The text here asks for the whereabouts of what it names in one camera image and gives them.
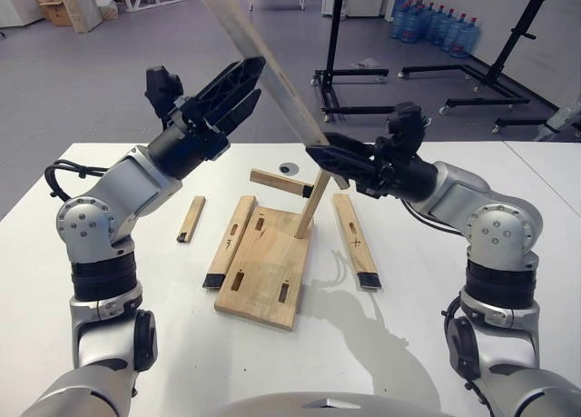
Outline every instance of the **black cable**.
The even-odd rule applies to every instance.
[[[55,172],[57,170],[65,170],[67,172],[74,172],[79,174],[80,178],[85,178],[86,176],[96,176],[101,177],[105,174],[105,172],[109,169],[105,167],[90,167],[86,165],[80,165],[68,160],[56,160],[54,163],[49,165],[44,169],[44,179],[49,187],[51,187],[51,196],[58,197],[63,202],[68,201],[71,199],[67,193],[59,185],[58,181],[56,181]]]
[[[444,316],[444,334],[448,336],[448,325],[454,319],[456,311],[460,308],[460,296],[456,296],[446,311],[442,311],[441,314]]]
[[[451,233],[453,235],[459,235],[461,237],[464,236],[464,235],[462,235],[462,233],[460,231],[452,229],[447,224],[445,224],[437,219],[434,219],[432,217],[429,217],[427,215],[418,213],[406,201],[402,200],[401,203],[403,204],[404,208],[406,210],[408,210],[408,213],[410,213],[414,219],[418,220],[419,222],[422,222],[423,224],[429,226],[430,228],[436,229],[436,230],[441,231],[443,233]]]

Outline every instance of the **blue water jug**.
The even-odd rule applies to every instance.
[[[421,14],[424,10],[424,5],[421,5],[419,10],[410,12],[406,23],[403,25],[403,33],[400,40],[404,43],[417,43],[419,41],[419,33],[421,31]]]
[[[480,30],[476,26],[476,17],[472,17],[470,25],[460,29],[456,39],[450,45],[450,56],[454,58],[466,58],[472,54],[472,49],[474,49],[479,35]]]
[[[425,38],[427,40],[431,41],[432,38],[434,38],[434,35],[436,34],[436,29],[438,29],[438,23],[442,17],[446,17],[446,15],[444,15],[444,5],[440,5],[438,12],[434,13],[429,17],[428,29],[426,30],[425,35]]]
[[[393,22],[391,23],[389,37],[401,38],[401,34],[403,33],[403,26],[406,24],[408,13],[409,13],[409,2],[404,4],[398,11],[396,11],[395,16],[393,17]]]
[[[454,23],[454,8],[450,8],[448,15],[443,17],[438,22],[438,28],[436,28],[436,33],[430,42],[436,46],[442,46],[446,34],[448,33],[448,28]]]
[[[430,2],[428,9],[424,10],[421,15],[421,28],[419,29],[419,38],[425,38],[428,31],[428,23],[431,16],[434,15],[434,3]]]
[[[465,17],[466,13],[462,13],[458,21],[454,22],[452,25],[449,26],[448,32],[446,33],[446,37],[444,37],[444,41],[442,42],[442,46],[440,47],[442,51],[444,52],[449,51],[450,45],[456,39],[456,36],[460,32],[460,29],[467,25],[464,22]]]

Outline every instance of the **wooden base board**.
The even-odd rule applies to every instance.
[[[312,223],[295,238],[300,214],[256,207],[214,308],[291,330]]]

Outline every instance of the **cable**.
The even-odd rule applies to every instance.
[[[59,185],[58,181],[56,181],[55,172],[57,170],[65,170],[67,172],[74,172],[76,174],[79,174],[80,178],[84,179],[87,175],[88,176],[96,176],[96,177],[100,178],[109,169],[107,169],[105,167],[90,167],[90,166],[86,166],[86,165],[80,165],[80,164],[73,163],[72,161],[68,161],[68,160],[56,160],[54,163],[52,163],[51,165],[46,167],[44,169],[44,179],[46,180],[46,183],[48,184],[48,186],[51,187],[51,190],[52,190],[51,196],[58,197],[63,202],[66,202],[69,199],[71,199],[71,196],[69,196],[67,193],[65,193],[64,190]]]
[[[402,200],[401,203],[403,204],[404,208],[406,210],[408,210],[408,213],[410,213],[414,219],[429,226],[430,228],[436,229],[436,230],[441,231],[443,233],[451,233],[453,235],[459,235],[461,237],[464,236],[464,235],[462,235],[462,233],[460,231],[452,229],[450,226],[448,226],[445,223],[442,223],[440,220],[437,220],[437,219],[434,219],[433,217],[429,217],[427,215],[418,213],[406,201]]]

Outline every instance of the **small wooden block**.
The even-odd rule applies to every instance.
[[[208,274],[206,274],[206,279],[203,282],[204,288],[219,289],[222,286],[256,204],[254,196],[242,196],[238,201],[212,264],[210,264]]]
[[[190,209],[185,215],[185,219],[183,219],[182,229],[178,233],[178,243],[189,243],[192,240],[193,232],[196,229],[196,224],[198,224],[198,219],[200,219],[200,214],[205,203],[206,198],[203,196],[193,198]]]
[[[359,284],[362,288],[380,288],[378,270],[371,257],[349,196],[347,194],[334,194],[333,203],[339,217],[343,241],[349,250]]]
[[[251,181],[256,184],[268,185],[272,188],[278,188],[284,192],[298,194],[302,197],[310,197],[312,193],[312,185],[296,181],[294,179],[278,176],[277,174],[269,174],[262,170],[251,170]]]
[[[291,330],[310,244],[294,234],[300,214],[258,206],[214,308]]]

